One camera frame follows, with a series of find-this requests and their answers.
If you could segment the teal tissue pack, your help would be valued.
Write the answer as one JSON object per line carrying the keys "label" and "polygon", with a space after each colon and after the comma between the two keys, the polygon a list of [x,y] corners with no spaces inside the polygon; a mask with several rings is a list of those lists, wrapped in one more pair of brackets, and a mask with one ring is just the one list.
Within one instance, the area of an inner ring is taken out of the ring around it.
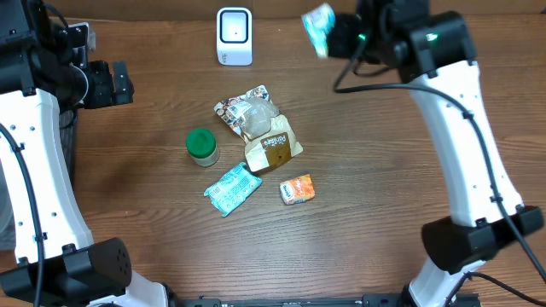
{"label": "teal tissue pack", "polygon": [[307,35],[319,58],[328,58],[328,34],[334,28],[335,13],[328,3],[301,15]]}

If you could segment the green lid jar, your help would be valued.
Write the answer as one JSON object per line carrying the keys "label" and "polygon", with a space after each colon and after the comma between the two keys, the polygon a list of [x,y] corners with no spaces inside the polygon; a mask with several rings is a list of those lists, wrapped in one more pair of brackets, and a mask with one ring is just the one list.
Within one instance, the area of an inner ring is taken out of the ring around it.
{"label": "green lid jar", "polygon": [[214,165],[219,159],[216,138],[208,129],[190,131],[186,138],[186,148],[192,160],[199,166]]}

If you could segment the beige brown snack pouch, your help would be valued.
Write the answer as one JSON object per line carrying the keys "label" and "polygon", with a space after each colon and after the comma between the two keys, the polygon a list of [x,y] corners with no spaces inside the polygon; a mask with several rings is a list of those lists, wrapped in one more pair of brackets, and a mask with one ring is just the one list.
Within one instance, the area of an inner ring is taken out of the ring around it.
{"label": "beige brown snack pouch", "polygon": [[252,172],[276,168],[303,152],[288,118],[264,85],[218,102],[214,112],[244,141],[244,155]]}

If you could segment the orange snack pack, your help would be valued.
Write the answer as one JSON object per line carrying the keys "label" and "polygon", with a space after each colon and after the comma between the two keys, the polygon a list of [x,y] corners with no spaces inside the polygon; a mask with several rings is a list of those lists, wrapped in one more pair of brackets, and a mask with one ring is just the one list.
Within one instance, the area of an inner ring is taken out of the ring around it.
{"label": "orange snack pack", "polygon": [[310,174],[281,182],[279,189],[282,200],[287,206],[304,203],[316,196]]}

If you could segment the teal snack packet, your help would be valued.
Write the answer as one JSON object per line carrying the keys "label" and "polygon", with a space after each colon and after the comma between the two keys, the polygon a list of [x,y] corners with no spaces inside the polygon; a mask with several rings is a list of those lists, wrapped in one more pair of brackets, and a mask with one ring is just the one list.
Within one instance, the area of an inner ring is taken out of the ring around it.
{"label": "teal snack packet", "polygon": [[254,176],[247,169],[247,164],[241,162],[208,187],[204,196],[210,199],[222,217],[227,217],[244,203],[261,183],[262,179]]}

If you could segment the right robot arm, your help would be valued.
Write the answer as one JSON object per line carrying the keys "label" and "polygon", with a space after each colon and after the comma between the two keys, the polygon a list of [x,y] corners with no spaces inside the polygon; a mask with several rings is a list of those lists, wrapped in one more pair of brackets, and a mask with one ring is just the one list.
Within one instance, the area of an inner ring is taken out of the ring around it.
{"label": "right robot arm", "polygon": [[422,227],[427,253],[419,275],[398,298],[400,306],[476,306],[459,298],[466,281],[503,248],[544,225],[526,206],[506,173],[491,131],[470,32],[455,11],[432,14],[425,1],[361,1],[337,14],[327,35],[328,53],[378,73],[394,70],[397,90],[419,107],[444,173],[450,215]]}

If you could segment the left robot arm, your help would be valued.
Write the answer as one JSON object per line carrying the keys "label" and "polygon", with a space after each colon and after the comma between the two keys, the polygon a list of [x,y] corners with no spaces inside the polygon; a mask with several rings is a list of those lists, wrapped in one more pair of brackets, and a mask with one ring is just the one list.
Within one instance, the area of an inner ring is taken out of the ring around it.
{"label": "left robot arm", "polygon": [[3,292],[36,306],[173,306],[139,275],[124,242],[95,242],[78,208],[61,145],[61,115],[131,103],[122,61],[91,61],[90,25],[41,1],[1,4],[1,165],[15,218],[14,269]]}

